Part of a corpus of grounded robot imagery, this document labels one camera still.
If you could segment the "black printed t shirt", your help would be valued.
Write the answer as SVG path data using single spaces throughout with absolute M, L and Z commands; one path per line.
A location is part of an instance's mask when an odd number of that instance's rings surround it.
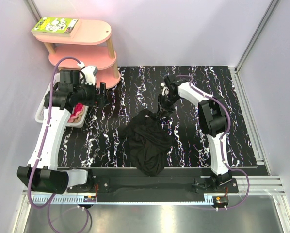
M 122 130 L 131 164 L 147 176 L 157 176 L 166 166 L 174 138 L 163 130 L 155 114 L 141 110 Z

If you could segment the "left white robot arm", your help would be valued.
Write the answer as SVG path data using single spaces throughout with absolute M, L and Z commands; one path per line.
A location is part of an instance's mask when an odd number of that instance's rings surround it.
M 84 169 L 58 171 L 58 153 L 64 130 L 77 104 L 94 107 L 106 102 L 106 85 L 96 84 L 96 66 L 80 70 L 62 69 L 55 77 L 59 80 L 44 97 L 44 119 L 31 158 L 26 166 L 17 169 L 17 177 L 30 190 L 63 194 L 78 186 L 90 192 L 95 181 Z

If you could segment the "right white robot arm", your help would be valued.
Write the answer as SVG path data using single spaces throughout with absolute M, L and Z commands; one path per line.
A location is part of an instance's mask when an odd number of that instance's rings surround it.
M 156 118 L 169 116 L 175 110 L 175 103 L 185 99 L 198 109 L 199 127 L 209 142 L 211 176 L 200 188 L 222 192 L 232 180 L 227 162 L 226 136 L 230 130 L 230 116 L 223 104 L 224 98 L 208 94 L 193 85 L 193 78 L 177 75 L 174 79 L 166 76 L 160 84 Z

